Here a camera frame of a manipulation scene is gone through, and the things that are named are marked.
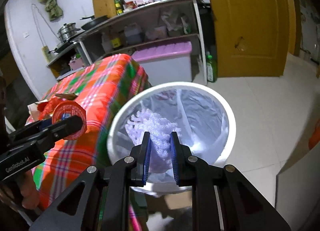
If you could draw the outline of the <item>left hand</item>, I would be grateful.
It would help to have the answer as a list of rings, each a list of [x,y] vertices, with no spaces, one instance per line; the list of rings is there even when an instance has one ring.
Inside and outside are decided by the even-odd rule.
[[[39,205],[40,195],[36,189],[32,171],[29,170],[25,172],[20,180],[18,180],[17,185],[20,194],[23,197],[19,204],[24,209],[35,210]],[[1,202],[17,211],[18,207],[14,205],[14,201],[17,201],[17,198],[12,192],[12,189],[6,184],[1,184]]]

